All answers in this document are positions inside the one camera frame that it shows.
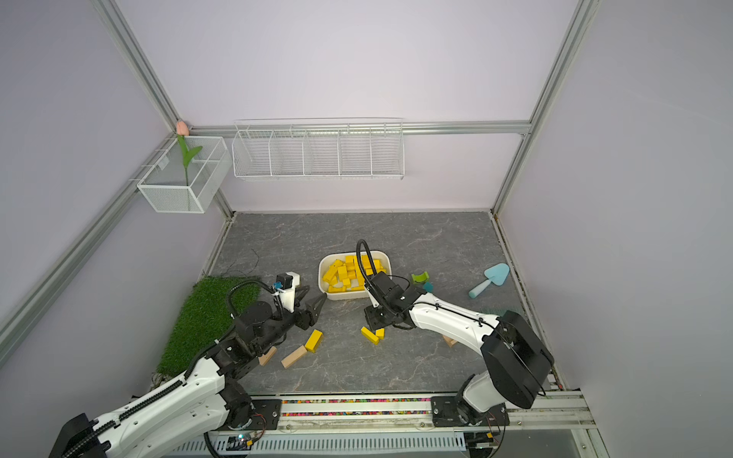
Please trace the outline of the long yellow block diagonal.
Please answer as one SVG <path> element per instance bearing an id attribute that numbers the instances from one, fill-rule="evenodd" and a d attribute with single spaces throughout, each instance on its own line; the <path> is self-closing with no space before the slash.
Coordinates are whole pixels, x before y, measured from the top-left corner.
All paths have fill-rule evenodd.
<path id="1" fill-rule="evenodd" d="M 341 260 L 335 260 L 324 272 L 322 280 L 329 284 L 338 284 L 342 281 L 340 269 L 345 266 L 345 263 Z"/>

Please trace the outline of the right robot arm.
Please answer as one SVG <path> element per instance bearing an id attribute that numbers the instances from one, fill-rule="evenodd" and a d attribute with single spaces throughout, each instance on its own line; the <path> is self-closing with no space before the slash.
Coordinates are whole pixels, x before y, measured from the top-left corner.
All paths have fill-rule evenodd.
<path id="1" fill-rule="evenodd" d="M 435 427 L 507 426 L 506 406 L 529 410 L 536 398 L 546 395 L 544 383 L 555 358 L 521 315 L 471 311 L 420 286 L 402 288 L 385 273 L 368 277 L 366 288 L 371 331 L 389 326 L 432 331 L 483 359 L 485 369 L 467 379 L 456 395 L 431 398 Z"/>

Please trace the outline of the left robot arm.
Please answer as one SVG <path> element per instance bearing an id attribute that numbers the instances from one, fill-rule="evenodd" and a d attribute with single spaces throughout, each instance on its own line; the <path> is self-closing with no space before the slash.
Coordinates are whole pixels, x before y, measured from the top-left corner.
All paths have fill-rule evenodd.
<path id="1" fill-rule="evenodd" d="M 328 297 L 308 292 L 306 286 L 293 286 L 276 292 L 273 305 L 246 307 L 183 373 L 95 419 L 79 414 L 69 420 L 51 456 L 160 457 L 220 427 L 255 429 L 255 437 L 262 438 L 268 417 L 240 380 L 291 328 L 315 326 Z"/>

